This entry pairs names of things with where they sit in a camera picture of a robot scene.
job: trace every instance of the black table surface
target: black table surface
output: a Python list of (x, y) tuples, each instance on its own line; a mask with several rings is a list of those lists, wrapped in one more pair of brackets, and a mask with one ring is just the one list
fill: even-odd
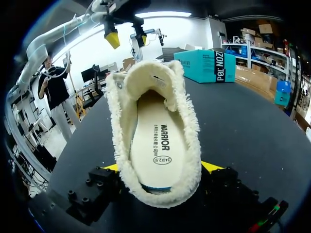
[[(186, 90), (200, 123), (202, 161), (238, 171), (243, 184), (259, 191), (260, 201), (268, 197), (287, 201), (282, 221), (288, 223), (311, 184), (311, 143), (304, 132), (275, 105), (237, 83), (198, 84), (186, 79)], [(113, 152), (110, 112), (101, 98), (65, 146), (48, 193), (66, 198), (68, 190), (80, 186), (94, 167), (114, 164)], [(203, 224), (217, 232), (212, 215), (206, 217), (200, 203), (193, 203), (197, 195), (170, 210), (124, 195), (93, 226), (110, 233), (194, 232)]]

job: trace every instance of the shoe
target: shoe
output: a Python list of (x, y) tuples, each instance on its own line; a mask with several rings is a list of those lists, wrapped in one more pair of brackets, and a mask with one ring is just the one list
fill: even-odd
[(106, 78), (115, 160), (125, 186), (147, 205), (185, 202), (201, 179), (199, 124), (179, 61), (140, 62)]

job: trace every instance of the man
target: man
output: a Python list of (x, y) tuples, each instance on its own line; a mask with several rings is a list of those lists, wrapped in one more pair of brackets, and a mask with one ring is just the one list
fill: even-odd
[[(51, 54), (48, 54), (48, 58), (44, 61), (45, 73), (51, 76), (59, 76), (65, 71), (65, 68), (55, 67), (52, 65)], [(70, 72), (70, 63), (63, 75), (60, 77), (47, 77), (42, 74), (39, 79), (38, 96), (43, 99), (44, 94), (47, 96), (49, 107), (51, 110), (52, 118), (56, 125), (62, 132), (65, 140), (68, 142), (72, 133), (67, 123), (67, 119), (64, 113), (66, 111), (69, 118), (72, 120), (74, 126), (77, 128), (80, 124), (77, 118), (76, 112), (73, 109), (71, 102), (68, 100), (69, 94), (66, 89), (64, 79), (67, 78)]]

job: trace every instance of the shoe insole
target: shoe insole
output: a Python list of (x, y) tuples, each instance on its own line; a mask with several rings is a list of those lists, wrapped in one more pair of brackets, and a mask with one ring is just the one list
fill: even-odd
[(138, 100), (138, 121), (130, 160), (147, 190), (169, 190), (181, 176), (186, 153), (179, 113), (169, 111), (164, 98), (148, 91)]

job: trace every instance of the blue cardboard box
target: blue cardboard box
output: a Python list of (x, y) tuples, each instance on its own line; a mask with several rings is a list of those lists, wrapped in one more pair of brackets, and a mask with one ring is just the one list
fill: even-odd
[(287, 106), (290, 101), (291, 83), (289, 81), (278, 81), (276, 84), (275, 104)]
[(174, 54), (181, 62), (184, 76), (198, 83), (233, 83), (236, 59), (234, 55), (210, 50), (192, 50)]

